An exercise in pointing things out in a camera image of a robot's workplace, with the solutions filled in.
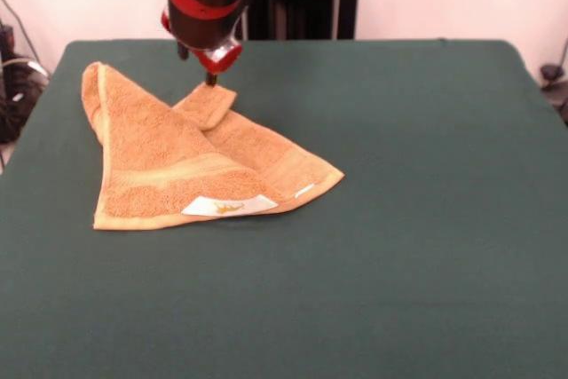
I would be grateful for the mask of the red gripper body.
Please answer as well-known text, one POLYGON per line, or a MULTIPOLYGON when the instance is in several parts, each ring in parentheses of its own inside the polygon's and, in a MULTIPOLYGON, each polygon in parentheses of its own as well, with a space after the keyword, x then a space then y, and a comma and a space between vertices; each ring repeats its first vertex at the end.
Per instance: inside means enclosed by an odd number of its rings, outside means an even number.
POLYGON ((206 73, 210 72, 220 75, 227 71, 241 55, 242 45, 236 37, 236 30, 241 20, 237 19, 227 36, 223 36, 216 47, 208 50, 198 50, 197 48, 189 48, 189 55, 193 54, 201 65, 205 68, 206 73))

